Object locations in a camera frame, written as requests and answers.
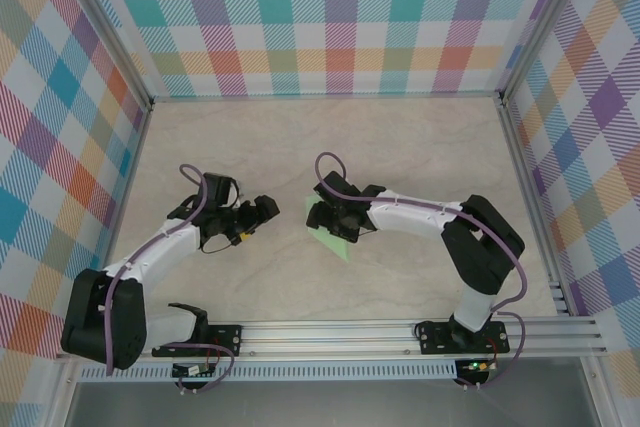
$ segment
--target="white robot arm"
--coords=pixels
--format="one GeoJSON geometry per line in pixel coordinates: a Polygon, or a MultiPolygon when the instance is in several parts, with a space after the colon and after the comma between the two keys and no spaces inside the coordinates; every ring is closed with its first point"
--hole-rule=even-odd
{"type": "Polygon", "coordinates": [[[477,195],[471,196],[466,202],[423,201],[375,185],[360,192],[335,171],[329,173],[324,182],[336,192],[372,200],[344,200],[327,191],[320,183],[314,190],[322,202],[311,209],[308,227],[325,227],[332,235],[352,243],[357,242],[360,228],[395,230],[420,237],[441,238],[445,242],[465,283],[462,299],[449,322],[450,333],[462,349],[473,344],[474,334],[482,331],[490,319],[496,295],[514,265],[488,236],[477,238],[473,233],[477,228],[459,218],[454,211],[470,214],[490,227],[516,257],[520,257],[524,250],[522,239],[491,203],[477,195]],[[376,202],[375,198],[428,203],[442,207],[442,210],[428,210],[388,200],[376,202]]]}
{"type": "Polygon", "coordinates": [[[202,202],[202,187],[197,195],[169,213],[160,230],[143,244],[147,248],[138,249],[102,271],[86,269],[76,277],[62,332],[63,350],[105,362],[109,343],[104,317],[107,308],[111,316],[113,365],[119,369],[128,368],[142,352],[152,348],[203,341],[200,334],[208,324],[205,311],[176,303],[169,304],[173,308],[167,312],[149,315],[146,299],[173,267],[201,250],[211,237],[224,235],[231,245],[238,245],[280,212],[275,201],[264,195],[255,199],[255,205],[240,203],[238,184],[230,177],[206,173],[203,178],[207,182],[207,200],[197,215],[192,214],[202,202]],[[164,238],[151,241],[158,234],[164,238]],[[107,306],[107,291],[123,266],[126,270],[116,280],[111,305],[107,306]]]}

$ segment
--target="black mounting plate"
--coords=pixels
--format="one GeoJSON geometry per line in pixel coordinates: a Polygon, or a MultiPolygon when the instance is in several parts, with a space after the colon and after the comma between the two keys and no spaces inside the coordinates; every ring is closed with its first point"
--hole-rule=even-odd
{"type": "MultiPolygon", "coordinates": [[[[242,344],[241,325],[209,325],[204,338],[198,341],[199,344],[215,344],[226,347],[233,355],[238,356],[240,345],[242,344]]],[[[152,357],[206,357],[208,349],[180,349],[158,347],[151,351],[152,357]]],[[[228,357],[224,352],[220,352],[221,357],[228,357]]],[[[211,352],[210,357],[215,360],[217,354],[211,352]]]]}
{"type": "Polygon", "coordinates": [[[420,341],[420,352],[423,355],[433,354],[493,354],[493,345],[487,339],[493,340],[499,354],[509,352],[509,339],[503,322],[491,321],[476,334],[475,343],[462,349],[452,338],[449,322],[425,321],[416,325],[414,329],[420,341]]]}

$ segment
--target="aluminum frame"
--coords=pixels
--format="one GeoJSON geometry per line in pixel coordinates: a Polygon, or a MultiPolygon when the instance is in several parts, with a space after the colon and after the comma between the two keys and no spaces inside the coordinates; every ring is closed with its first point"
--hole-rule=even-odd
{"type": "Polygon", "coordinates": [[[40,427],[60,427],[66,424],[80,378],[81,362],[76,358],[58,358],[54,369],[56,380],[52,384],[50,402],[40,418],[40,427]]]}
{"type": "MultiPolygon", "coordinates": [[[[520,324],[505,321],[514,355],[520,324]]],[[[229,381],[453,379],[455,361],[487,354],[422,355],[413,326],[418,320],[295,321],[243,323],[242,347],[229,381]]],[[[525,320],[522,357],[558,358],[606,354],[595,321],[588,317],[538,317],[525,320]]],[[[175,382],[171,365],[204,358],[157,358],[145,354],[126,371],[106,377],[105,367],[77,359],[78,382],[175,382]]],[[[222,360],[221,367],[228,362],[222,360]]]]}
{"type": "Polygon", "coordinates": [[[133,64],[131,56],[122,44],[115,27],[102,7],[102,3],[100,0],[78,0],[78,2],[91,21],[98,37],[104,43],[107,52],[111,54],[136,101],[143,105],[147,111],[150,111],[153,106],[153,95],[147,89],[142,76],[133,64]]]}
{"type": "Polygon", "coordinates": [[[129,172],[129,178],[127,179],[127,183],[124,187],[124,193],[122,194],[122,201],[120,205],[116,207],[116,211],[114,214],[115,223],[113,225],[113,234],[109,239],[109,244],[107,245],[107,251],[104,256],[104,265],[109,265],[111,262],[111,258],[113,257],[113,252],[116,247],[116,243],[118,241],[118,235],[120,234],[120,227],[122,227],[122,222],[124,220],[124,210],[129,202],[129,195],[131,194],[131,189],[133,188],[133,182],[136,177],[136,172],[138,171],[138,164],[140,163],[140,157],[142,156],[142,149],[144,148],[145,140],[147,139],[147,133],[149,132],[149,126],[151,125],[151,116],[153,115],[153,104],[151,104],[150,109],[145,112],[144,118],[142,119],[142,127],[140,129],[140,139],[138,140],[138,145],[136,146],[136,151],[133,154],[133,162],[131,163],[131,171],[129,172]]]}
{"type": "Polygon", "coordinates": [[[569,0],[549,0],[544,7],[544,11],[534,27],[531,38],[522,49],[518,60],[513,66],[511,75],[505,84],[503,93],[507,104],[526,78],[527,72],[533,65],[549,33],[555,27],[568,1],[569,0]]]}
{"type": "MultiPolygon", "coordinates": [[[[564,301],[564,307],[567,314],[571,318],[577,317],[578,310],[575,300],[571,296],[571,290],[569,289],[569,282],[564,274],[564,271],[560,267],[560,259],[558,252],[553,243],[553,237],[549,230],[549,226],[544,219],[544,210],[540,202],[540,198],[536,194],[535,181],[531,175],[531,171],[527,168],[526,160],[524,157],[524,146],[520,141],[520,137],[517,135],[517,127],[511,115],[511,111],[505,105],[499,95],[494,97],[498,118],[500,125],[505,136],[507,148],[511,154],[511,160],[513,168],[518,177],[518,184],[520,185],[522,197],[525,200],[527,213],[529,220],[533,227],[533,232],[536,237],[536,243],[540,255],[543,259],[543,263],[547,268],[547,273],[550,279],[550,287],[554,302],[556,302],[556,308],[561,306],[557,300],[562,295],[564,301]]],[[[624,425],[631,425],[630,422],[623,422],[621,415],[618,412],[613,396],[613,392],[616,391],[615,378],[610,365],[609,359],[606,357],[593,357],[582,356],[582,370],[585,374],[586,383],[591,393],[596,414],[600,423],[604,426],[622,427],[624,425]]]]}
{"type": "Polygon", "coordinates": [[[156,97],[155,102],[157,104],[167,103],[196,103],[196,102],[244,102],[244,101],[264,101],[264,100],[313,100],[313,99],[461,99],[461,98],[486,98],[493,97],[493,91],[477,90],[468,92],[434,92],[434,93],[422,93],[422,94],[292,94],[292,95],[263,95],[263,96],[251,96],[251,97],[220,97],[202,95],[199,97],[156,97]]]}

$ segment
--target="checkered backdrop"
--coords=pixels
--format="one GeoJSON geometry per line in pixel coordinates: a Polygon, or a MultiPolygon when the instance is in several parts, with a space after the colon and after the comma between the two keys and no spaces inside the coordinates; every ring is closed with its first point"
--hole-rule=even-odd
{"type": "Polygon", "coordinates": [[[540,11],[536,0],[102,2],[150,89],[172,97],[493,91],[540,11]]]}
{"type": "Polygon", "coordinates": [[[104,260],[143,110],[76,0],[0,0],[0,426],[28,426],[104,260]]]}
{"type": "Polygon", "coordinates": [[[640,425],[640,0],[570,0],[512,102],[581,314],[640,425]]]}
{"type": "Polygon", "coordinates": [[[505,89],[507,85],[507,81],[509,80],[509,77],[511,76],[511,72],[513,71],[513,67],[516,65],[516,62],[520,58],[522,49],[527,45],[527,43],[531,39],[531,36],[533,35],[533,32],[535,31],[538,25],[538,20],[540,19],[542,12],[544,12],[545,8],[547,7],[548,2],[549,0],[538,0],[536,2],[535,7],[531,11],[529,18],[527,19],[524,29],[522,29],[520,37],[518,38],[518,43],[516,44],[515,48],[511,53],[511,56],[509,57],[507,66],[502,72],[502,76],[498,81],[498,88],[496,90],[503,91],[505,89]]]}

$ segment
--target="plaid wall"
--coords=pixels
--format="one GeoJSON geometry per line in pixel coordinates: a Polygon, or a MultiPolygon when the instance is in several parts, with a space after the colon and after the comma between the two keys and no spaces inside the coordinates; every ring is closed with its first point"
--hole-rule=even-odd
{"type": "Polygon", "coordinates": [[[32,425],[50,395],[72,279],[103,261],[142,118],[76,0],[0,0],[0,426],[32,425]]]}
{"type": "Polygon", "coordinates": [[[141,73],[151,63],[174,97],[493,91],[530,14],[525,0],[120,0],[116,15],[112,1],[141,73]]]}
{"type": "Polygon", "coordinates": [[[540,15],[544,12],[544,9],[547,7],[547,3],[549,0],[538,0],[536,2],[535,7],[531,11],[529,18],[527,19],[527,23],[525,24],[520,37],[518,38],[518,43],[516,44],[515,49],[511,53],[511,57],[509,57],[509,61],[507,62],[507,66],[502,73],[502,77],[498,81],[498,88],[496,90],[503,91],[509,77],[511,76],[511,72],[513,71],[513,67],[520,58],[520,54],[522,53],[522,49],[531,39],[531,35],[533,34],[536,26],[538,25],[538,20],[540,19],[540,15]]]}
{"type": "Polygon", "coordinates": [[[573,297],[600,321],[636,414],[639,39],[640,0],[570,0],[511,104],[573,297]]]}

